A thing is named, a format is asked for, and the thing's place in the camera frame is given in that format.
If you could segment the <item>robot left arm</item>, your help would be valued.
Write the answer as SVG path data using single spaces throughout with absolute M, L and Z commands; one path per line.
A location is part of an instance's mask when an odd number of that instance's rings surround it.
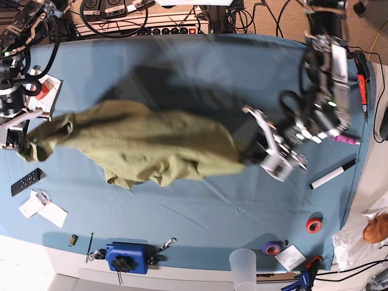
M 309 141 L 320 144 L 349 128 L 348 46 L 342 28 L 346 8 L 345 1 L 303 2 L 309 31 L 298 67 L 299 92 L 279 94 L 286 117 L 275 124 L 262 111 L 243 107 L 261 129 L 241 155 L 243 163 L 259 165 L 283 182 L 295 167 L 306 170 L 300 147 Z

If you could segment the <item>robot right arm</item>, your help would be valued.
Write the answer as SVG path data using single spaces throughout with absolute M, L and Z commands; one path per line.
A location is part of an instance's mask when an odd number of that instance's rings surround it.
M 59 49 L 59 23 L 73 1 L 29 1 L 1 33 L 1 148 L 21 152 L 30 120 L 50 119 L 47 109 L 30 101 L 43 92 L 41 79 L 51 69 Z M 30 49 L 55 32 L 55 44 L 45 69 L 29 74 Z

